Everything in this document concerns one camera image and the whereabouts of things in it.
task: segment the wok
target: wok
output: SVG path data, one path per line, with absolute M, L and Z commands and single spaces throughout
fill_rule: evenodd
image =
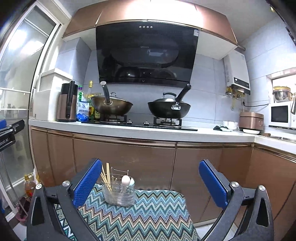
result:
M 97 112 L 103 115 L 122 116 L 130 111 L 131 107 L 133 106 L 132 103 L 117 98 L 116 93 L 114 92 L 109 95 L 109 91 L 105 81 L 102 81 L 100 84 L 102 85 L 105 96 L 91 97 L 91 102 Z
M 171 92 L 164 92 L 163 98 L 149 102 L 148 107 L 151 113 L 158 118 L 181 119 L 187 115 L 190 105 L 183 102 L 184 95 L 191 89 L 187 84 L 184 89 L 177 95 Z M 165 95 L 172 95 L 174 98 L 164 98 Z

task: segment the white countertop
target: white countertop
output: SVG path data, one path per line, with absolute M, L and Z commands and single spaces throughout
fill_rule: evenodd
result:
M 246 134 L 239 131 L 215 131 L 212 128 L 196 127 L 197 131 L 184 131 L 175 129 L 94 125 L 84 124 L 81 122 L 64 123 L 42 120 L 29 120 L 29 125 L 59 131 L 75 132 L 80 134 L 159 141 L 223 143 L 254 142 L 275 149 L 283 150 L 292 154 L 296 154 L 296 144 L 292 142 L 286 142 L 283 140 L 272 139 L 264 136 Z

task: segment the glass door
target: glass door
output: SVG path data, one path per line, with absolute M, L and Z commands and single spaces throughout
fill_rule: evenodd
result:
M 0 120 L 21 119 L 25 128 L 16 143 L 0 153 L 0 188 L 14 213 L 25 196 L 24 175 L 33 172 L 28 134 L 28 106 L 33 81 L 42 70 L 60 23 L 38 2 L 18 21 L 0 52 Z

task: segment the black power cord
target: black power cord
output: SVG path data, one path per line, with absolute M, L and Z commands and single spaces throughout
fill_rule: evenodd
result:
M 265 105 L 269 105 L 269 104 L 261 104 L 261 105 L 254 105 L 254 106 L 249 106 L 249 105 L 245 105 L 244 101 L 242 102 L 243 106 L 245 107 L 258 107 L 258 106 L 265 106 Z

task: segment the bottle with orange liquid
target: bottle with orange liquid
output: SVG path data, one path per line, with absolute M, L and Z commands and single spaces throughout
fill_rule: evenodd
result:
M 28 197 L 31 199 L 35 190 L 35 182 L 31 181 L 28 175 L 25 175 L 25 191 Z

